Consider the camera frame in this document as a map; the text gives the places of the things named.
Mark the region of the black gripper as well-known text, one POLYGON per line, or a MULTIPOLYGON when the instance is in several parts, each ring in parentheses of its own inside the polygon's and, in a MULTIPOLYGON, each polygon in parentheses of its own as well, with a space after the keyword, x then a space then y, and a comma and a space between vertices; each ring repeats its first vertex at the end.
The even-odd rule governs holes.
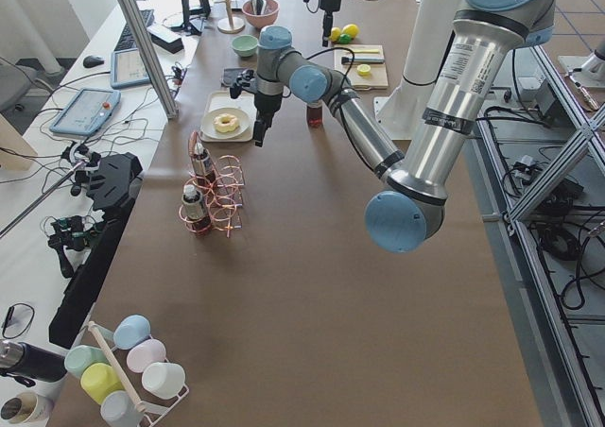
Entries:
POLYGON ((328 42, 332 41, 332 26, 333 26, 333 19, 334 19, 334 11, 330 8, 321 8, 321 10, 323 11, 323 18, 322 18, 322 46, 328 46, 328 42))
POLYGON ((267 95, 255 94, 254 106, 257 110, 256 120, 254 121, 252 139, 256 146, 262 147, 265 134, 271 128, 272 120, 276 112, 282 105, 282 94, 267 95))

